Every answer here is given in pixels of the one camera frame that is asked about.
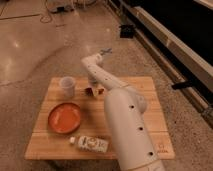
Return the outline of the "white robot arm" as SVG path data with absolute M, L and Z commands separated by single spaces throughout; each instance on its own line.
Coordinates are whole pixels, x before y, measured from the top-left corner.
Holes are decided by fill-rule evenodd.
M 91 85 L 107 91 L 104 112 L 112 144 L 122 171 L 165 171 L 143 120 L 147 102 L 137 89 L 101 67 L 99 53 L 85 57 L 82 64 Z

